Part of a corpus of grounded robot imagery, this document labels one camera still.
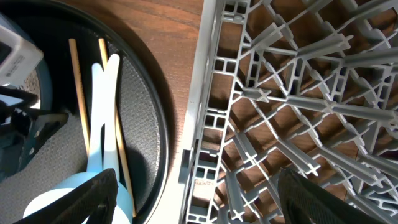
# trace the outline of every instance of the black plate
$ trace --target black plate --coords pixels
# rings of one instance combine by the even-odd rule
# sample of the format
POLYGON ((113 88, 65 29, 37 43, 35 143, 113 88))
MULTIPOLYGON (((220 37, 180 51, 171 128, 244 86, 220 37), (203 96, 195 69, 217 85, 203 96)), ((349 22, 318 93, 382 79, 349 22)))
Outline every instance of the black plate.
POLYGON ((137 55, 102 22, 59 2, 3 0, 0 12, 16 22, 43 51, 52 78, 53 110, 73 114, 25 170, 0 184, 0 223, 22 218, 33 198, 85 170, 85 147, 68 39, 75 38, 78 44, 86 104, 91 113, 91 65, 101 62, 99 37, 107 40, 109 54, 122 56, 117 95, 134 200, 139 211, 134 222, 148 221, 164 189, 169 137, 159 97, 137 55))

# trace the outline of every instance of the wooden chopstick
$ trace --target wooden chopstick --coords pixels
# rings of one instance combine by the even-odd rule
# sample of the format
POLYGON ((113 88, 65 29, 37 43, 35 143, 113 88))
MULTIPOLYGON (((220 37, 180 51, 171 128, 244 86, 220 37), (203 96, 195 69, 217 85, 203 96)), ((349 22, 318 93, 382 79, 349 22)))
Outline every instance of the wooden chopstick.
MULTIPOLYGON (((102 59, 102 64, 104 67, 104 70, 108 64, 108 54, 106 52, 106 44, 104 39, 99 39, 99 49, 101 51, 101 59, 102 59)), ((132 202, 132 216, 135 217, 137 215, 136 213, 136 206, 134 205, 134 197, 132 195, 132 186, 131 186, 131 179, 130 179, 130 172, 129 172, 129 167, 127 165, 127 158, 126 158, 126 150, 124 148, 124 139, 123 139, 123 132, 122 128, 120 125, 120 117, 118 113, 118 106, 117 104, 114 105, 114 109, 116 112, 115 116, 115 128, 116 128, 116 140, 118 142, 118 149, 119 149, 119 156, 120 156, 120 161, 122 164, 122 170, 123 170, 123 176, 124 180, 126 181, 126 187, 127 191, 130 194, 131 197, 131 202, 132 202)))
POLYGON ((72 58, 73 76, 75 77, 75 86, 77 93, 77 101, 79 104, 79 112, 81 119, 81 127, 83 128, 83 137, 86 145, 87 157, 90 150, 90 126, 88 125, 85 95, 83 92, 83 84, 81 82, 79 56, 77 54, 77 46, 75 39, 69 39, 70 55, 72 58))

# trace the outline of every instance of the white plastic utensil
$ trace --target white plastic utensil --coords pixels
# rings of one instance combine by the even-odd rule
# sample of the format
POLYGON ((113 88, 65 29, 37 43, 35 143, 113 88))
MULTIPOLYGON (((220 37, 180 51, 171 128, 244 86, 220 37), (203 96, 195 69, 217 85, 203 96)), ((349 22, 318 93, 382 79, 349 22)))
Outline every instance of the white plastic utensil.
MULTIPOLYGON (((108 66, 103 71, 100 64, 92 66, 93 72, 93 105, 90 136, 90 151, 87 172, 75 174, 52 190, 39 195, 27 206, 24 217, 44 208, 57 199, 63 197, 82 183, 100 173, 103 169, 113 168, 119 181, 118 152, 116 150, 116 136, 114 123, 114 104, 116 82, 118 79, 120 57, 116 54, 109 58, 108 66), (105 124, 104 159, 101 155, 101 128, 105 124)), ((112 223, 132 223, 132 201, 126 188, 118 183, 117 206, 112 223)))

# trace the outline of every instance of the plastic grid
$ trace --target plastic grid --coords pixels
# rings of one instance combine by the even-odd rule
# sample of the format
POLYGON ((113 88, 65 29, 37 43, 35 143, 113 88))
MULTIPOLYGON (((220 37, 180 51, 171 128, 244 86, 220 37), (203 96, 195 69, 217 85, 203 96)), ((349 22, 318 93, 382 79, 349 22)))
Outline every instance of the plastic grid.
POLYGON ((217 1, 215 3, 208 66, 203 79, 201 101, 197 114, 198 122, 195 126, 196 147, 186 149, 189 153, 183 156, 180 173, 180 183, 186 184, 186 197, 182 205, 181 221, 184 223, 240 223, 245 221, 245 209, 250 209, 255 214, 257 218, 255 223, 270 223, 273 218, 281 217, 282 212, 277 193, 279 174, 269 175, 261 166, 261 162, 272 151, 278 150, 292 161, 290 166, 305 177, 310 174, 318 175, 317 171, 321 168, 321 165, 316 159, 319 157, 325 158, 327 163, 336 171, 336 174, 320 183, 322 187, 343 184, 347 190, 346 201, 349 204, 386 223, 396 223, 398 216, 398 161, 386 159, 380 155, 398 149, 398 141, 396 140, 398 138, 398 114, 396 113, 398 103, 387 107, 394 78, 398 71, 396 68, 398 48, 391 46, 391 43, 396 41, 398 28, 394 27, 393 32, 384 35, 379 29, 373 29, 368 19, 388 9, 397 12, 398 2, 373 0, 358 6, 355 1, 341 1, 351 18, 337 29, 329 22, 324 21, 318 13, 332 0, 303 0, 307 9, 288 22, 276 13, 271 6, 271 2, 272 0, 263 0, 253 6, 248 0, 217 1), (273 23, 252 39, 246 31, 248 15, 258 7, 266 8, 273 18, 273 23), (306 14, 312 14, 317 18, 314 23, 318 23, 322 28, 320 32, 324 33, 326 38, 304 47, 298 47, 290 26, 306 14), (241 24, 243 27, 237 58, 217 56, 221 25, 224 23, 241 24), (341 31, 350 24, 354 24, 371 45, 359 54, 346 56, 343 51, 351 47, 348 41, 353 36, 344 36, 341 31), (271 47, 281 38, 284 38, 293 50, 271 47), (275 69, 264 58, 264 52, 288 55, 292 59, 283 67, 275 69), (248 74, 252 75, 247 75, 245 82, 242 82, 238 77, 238 65, 247 55, 250 55, 248 74), (308 61, 314 58, 329 62, 331 72, 322 74, 313 69, 308 61), (270 73, 264 79, 259 77, 261 65, 264 65, 270 73), (355 70, 359 67, 371 69, 372 79, 361 78, 355 70), (305 70, 309 71, 314 82, 306 88, 300 89, 305 70), (286 71, 287 76, 283 80, 281 73, 286 71), (233 79, 228 109, 226 110, 208 106, 211 82, 215 73, 233 79), (357 86, 361 87, 361 91, 343 100, 343 93, 349 88, 346 86, 349 77, 354 80, 357 86), (273 90, 261 88, 261 85, 269 80, 276 82, 283 96, 273 96, 273 90), (321 91, 323 99, 304 96, 307 92, 316 88, 321 91), (365 98, 363 105, 351 104, 352 101, 361 97, 365 98), (243 98, 250 100, 260 118, 252 125, 239 131, 235 129, 228 118, 232 105, 243 98), (269 103, 272 101, 278 101, 280 104, 268 113, 264 113, 258 105, 259 102, 269 103), (284 107, 290 107, 302 125, 287 136, 280 137, 270 119, 284 107), (319 113, 313 118, 307 118, 300 109, 319 113), (337 134, 332 140, 322 141, 316 127, 330 114, 337 116, 345 131, 337 134), (346 119, 347 116, 361 118, 361 121, 351 124, 346 119), (212 118, 212 122, 206 124, 205 120, 209 117, 212 118), (245 133, 262 124, 270 129, 277 142, 266 150, 257 152, 245 133), (375 142, 381 127, 393 139, 382 149, 375 150, 375 142), (228 128, 233 132, 231 138, 228 138, 228 128), (222 132, 219 150, 208 149, 202 144, 203 132, 206 129, 222 132), (306 133, 317 145, 317 148, 309 153, 304 153, 291 141, 294 137, 306 133), (229 170, 221 156, 223 149, 232 142, 234 142, 243 164, 236 169, 229 170), (347 142, 354 142, 358 148, 359 154, 356 160, 334 150, 339 144, 347 142), (201 154, 207 154, 208 158, 212 159, 206 159, 201 154), (250 191, 244 191, 240 187, 236 175, 254 166, 258 167, 266 181, 257 184, 250 191), (220 170, 225 175, 217 178, 220 170), (214 184, 214 190, 218 185, 225 183, 228 203, 220 207, 212 198, 209 207, 192 205, 193 191, 197 180, 211 182, 214 184), (264 191, 269 192, 277 205, 277 208, 266 216, 262 216, 254 204, 259 194, 264 191))

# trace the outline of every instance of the gray plastic dish rack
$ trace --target gray plastic dish rack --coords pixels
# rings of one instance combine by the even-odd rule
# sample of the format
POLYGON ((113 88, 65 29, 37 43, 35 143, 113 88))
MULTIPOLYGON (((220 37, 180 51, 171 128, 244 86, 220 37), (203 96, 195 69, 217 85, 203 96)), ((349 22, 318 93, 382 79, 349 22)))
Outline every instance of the gray plastic dish rack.
POLYGON ((250 0, 204 1, 183 129, 184 150, 179 183, 185 185, 185 192, 180 222, 249 223, 244 216, 247 211, 255 215, 254 223, 270 223, 272 219, 282 217, 277 193, 279 173, 269 175, 261 165, 273 151, 280 151, 291 161, 289 166, 304 177, 318 176, 322 166, 317 159, 324 158, 335 174, 320 182, 321 187, 342 184, 347 191, 347 203, 385 223, 398 222, 398 158, 384 156, 398 149, 398 103, 387 103, 398 74, 398 47, 394 47, 394 43, 398 43, 398 27, 394 25, 392 32, 385 35, 379 29, 373 29, 369 23, 370 18, 386 10, 397 13, 398 1, 372 0, 360 6, 354 0, 340 1, 349 12, 349 18, 336 28, 324 21, 319 13, 332 0, 302 2, 306 9, 290 21, 285 21, 271 6, 272 0, 257 1, 255 4, 250 0), (252 39, 246 30, 248 16, 259 7, 266 9, 273 22, 252 39), (312 22, 321 27, 319 32, 324 38, 298 47, 291 31, 292 23, 307 14, 316 18, 312 22), (238 54, 233 58, 217 54, 221 26, 227 23, 242 25, 238 54), (348 25, 354 25, 370 43, 366 49, 352 55, 346 55, 345 50, 352 47, 349 40, 353 36, 342 34, 342 30, 348 25), (272 47, 272 44, 282 38, 291 50, 272 47), (264 58, 265 52, 286 55, 290 60, 281 68, 275 68, 264 58), (249 75, 242 80, 239 77, 239 63, 246 56, 250 58, 249 75), (313 59, 329 63, 330 72, 322 73, 312 68, 309 60, 313 59), (265 78, 260 77, 262 66, 269 74, 265 78), (357 68, 370 70, 371 78, 365 79, 358 75, 357 68), (215 73, 231 77, 233 80, 227 109, 209 106, 215 73), (301 88, 306 73, 313 81, 301 88), (344 99, 344 92, 351 88, 347 84, 349 78, 361 91, 344 99), (277 84, 282 96, 273 94, 275 90, 261 87, 270 80, 277 84), (304 96, 316 88, 322 93, 321 98, 304 96), (364 98, 363 104, 351 103, 359 98, 364 98), (259 119, 238 130, 229 117, 231 107, 242 99, 251 102, 259 114, 259 119), (267 113, 258 105, 271 102, 279 104, 267 113), (291 108, 301 126, 287 135, 280 136, 270 120, 285 107, 291 108), (302 113, 303 110, 317 113, 308 118, 302 113), (345 130, 331 139, 322 139, 317 127, 331 114, 338 118, 345 130), (359 118, 360 121, 350 123, 347 117, 359 118), (247 137, 247 133, 264 124, 276 141, 266 149, 258 150, 247 137), (210 149, 202 144, 205 129, 222 133, 219 149, 210 149), (383 147, 376 148, 375 144, 382 129, 391 140, 383 147), (303 152, 292 142, 294 137, 303 134, 309 134, 316 144, 314 150, 303 152), (232 142, 242 164, 229 169, 221 158, 225 147, 232 142), (335 150, 338 145, 347 142, 353 142, 358 148, 358 156, 354 159, 335 150), (265 180, 251 190, 243 190, 237 174, 256 166, 265 180), (225 184, 227 202, 220 206, 212 197, 208 206, 193 204, 193 191, 197 180, 210 183, 214 191, 217 186, 225 184), (268 191, 276 204, 276 209, 266 215, 263 215, 254 203, 264 191, 268 191))

